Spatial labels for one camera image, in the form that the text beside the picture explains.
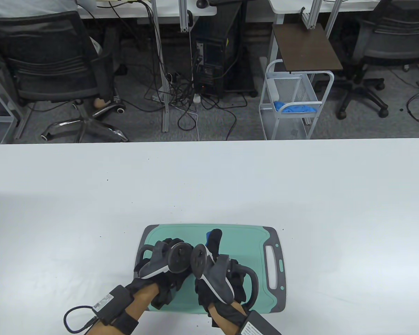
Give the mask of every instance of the computer tower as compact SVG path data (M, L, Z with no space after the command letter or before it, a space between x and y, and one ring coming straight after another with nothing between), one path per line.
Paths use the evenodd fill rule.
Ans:
M200 17L194 25L191 42L196 93L222 98L242 53L241 6L242 2L218 6L215 16Z

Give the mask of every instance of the disc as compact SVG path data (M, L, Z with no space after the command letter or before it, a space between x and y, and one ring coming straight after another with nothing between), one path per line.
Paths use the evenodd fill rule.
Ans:
M207 262L207 249L203 244L197 244L191 254L191 269L194 276L200 279L205 271Z
M189 268L192 246L188 243L177 243L168 254L168 267L172 273L182 273Z

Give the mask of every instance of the hand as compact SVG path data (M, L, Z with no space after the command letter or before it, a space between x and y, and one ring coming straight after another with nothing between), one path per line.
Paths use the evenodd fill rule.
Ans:
M222 231L220 229L214 229L209 234L207 234L206 247L211 252L214 261L219 257L219 245L220 240L222 239ZM237 260L231 260L233 263L238 264ZM242 303L247 300L245 290L243 289L243 279L245 274L239 273L227 273L227 278L230 281L231 286L233 287L235 301L237 303ZM233 322L234 324L240 326L245 320L245 315L234 308L232 305L227 305L222 303L216 295L211 291L208 285L202 279L196 279L195 281L196 293L199 299L199 305L201 305L205 311L210 313L208 308L210 305L214 305L219 315L225 319Z
M167 244L164 253L171 250L175 244L183 242L181 239L165 239L163 242ZM144 265L149 263L149 258L144 258L135 266L135 271L138 272ZM180 290L185 279L191 274L191 267L189 266L182 273L171 273L167 271L165 273L159 273L158 275L151 277L149 279L135 278L133 281L126 286L126 288L132 293L135 294L143 287L149 286L151 284L157 284L160 293L152 300L152 306L158 310L164 305L169 305L172 301L172 289Z

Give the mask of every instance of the teal cutting board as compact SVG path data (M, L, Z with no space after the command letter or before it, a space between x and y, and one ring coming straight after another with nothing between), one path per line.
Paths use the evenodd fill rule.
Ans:
M212 224L171 224L149 225L144 230L140 246L155 245L157 241L167 238L180 238L192 244L206 243L206 233L219 228L222 230L222 240L219 252L230 255L242 265L252 268L259 279L259 295L253 309L260 314L281 312L286 306L286 273L281 244L276 231L270 227L256 225L212 225ZM275 264L270 269L276 269L277 285L271 288L267 271L266 246L271 246L274 252ZM150 257L147 251L144 257ZM183 283L173 301L161 308L161 311L183 312L190 314L206 314L197 302L194 291L195 277L190 275ZM244 289L247 300L251 295L251 280L245 277Z

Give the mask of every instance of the white cable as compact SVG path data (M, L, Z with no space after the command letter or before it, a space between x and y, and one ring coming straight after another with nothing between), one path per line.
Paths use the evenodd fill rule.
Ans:
M196 116L196 130L197 130L197 141L200 141L200 134L199 134L199 126L198 126L198 122L199 122L199 114L197 113L193 113L193 112L185 112L184 110L174 106L177 110L182 111L183 113L187 113L187 114L192 114Z

